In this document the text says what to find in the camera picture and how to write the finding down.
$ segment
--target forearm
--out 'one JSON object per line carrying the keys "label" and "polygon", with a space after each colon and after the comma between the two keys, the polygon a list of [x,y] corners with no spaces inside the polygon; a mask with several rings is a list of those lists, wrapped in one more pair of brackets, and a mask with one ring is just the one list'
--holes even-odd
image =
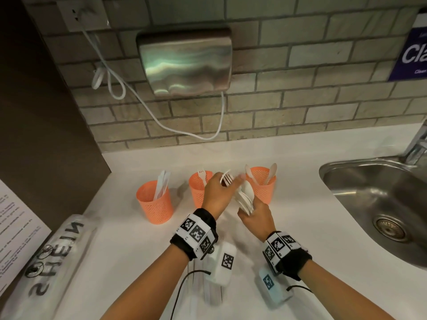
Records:
{"label": "forearm", "polygon": [[157,320],[188,264],[171,244],[110,306],[101,320]]}
{"label": "forearm", "polygon": [[394,320],[312,260],[307,261],[298,275],[335,320]]}

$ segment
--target black cable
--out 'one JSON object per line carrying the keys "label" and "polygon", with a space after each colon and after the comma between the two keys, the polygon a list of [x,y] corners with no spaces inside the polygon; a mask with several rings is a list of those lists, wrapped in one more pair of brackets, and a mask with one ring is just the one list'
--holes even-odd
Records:
{"label": "black cable", "polygon": [[193,273],[197,273],[197,272],[205,273],[208,275],[211,274],[211,272],[208,272],[207,270],[192,270],[191,272],[188,272],[188,274],[184,276],[184,278],[182,279],[181,285],[179,286],[178,294],[176,295],[176,300],[175,300],[175,304],[173,305],[172,314],[170,315],[170,320],[172,320],[173,313],[174,313],[175,307],[176,307],[176,303],[178,302],[179,292],[181,291],[181,288],[182,288],[182,285],[184,284],[185,279],[187,277],[189,277],[189,275],[191,275]]}
{"label": "black cable", "polygon": [[311,292],[311,290],[309,289],[309,288],[307,288],[307,287],[305,287],[305,286],[301,286],[301,285],[291,285],[291,286],[288,286],[288,288],[286,289],[287,291],[290,291],[291,290],[291,288],[303,288],[303,289],[305,289],[305,290],[307,290],[307,291],[310,291]]}

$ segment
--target chrome faucet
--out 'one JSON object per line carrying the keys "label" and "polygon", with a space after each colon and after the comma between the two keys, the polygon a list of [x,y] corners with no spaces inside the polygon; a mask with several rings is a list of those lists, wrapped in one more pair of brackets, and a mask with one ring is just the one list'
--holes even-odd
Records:
{"label": "chrome faucet", "polygon": [[399,157],[403,164],[416,165],[418,160],[424,155],[427,150],[427,120],[418,130],[414,139],[410,142],[408,148]]}

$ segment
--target stainless steel sink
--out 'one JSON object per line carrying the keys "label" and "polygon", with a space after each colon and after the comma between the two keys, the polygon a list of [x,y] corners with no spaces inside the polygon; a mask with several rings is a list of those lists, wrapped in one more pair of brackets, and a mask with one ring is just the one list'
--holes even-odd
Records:
{"label": "stainless steel sink", "polygon": [[320,177],[363,230],[404,261],[427,267],[427,182],[386,159],[323,165]]}

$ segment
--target person's left hand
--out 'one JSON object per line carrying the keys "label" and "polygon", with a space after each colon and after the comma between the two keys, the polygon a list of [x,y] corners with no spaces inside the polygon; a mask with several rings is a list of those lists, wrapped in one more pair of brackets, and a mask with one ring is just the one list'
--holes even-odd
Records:
{"label": "person's left hand", "polygon": [[222,186],[218,172],[209,180],[205,187],[205,196],[201,207],[207,210],[217,220],[232,200],[234,192],[246,179],[246,174],[237,176],[229,187]]}

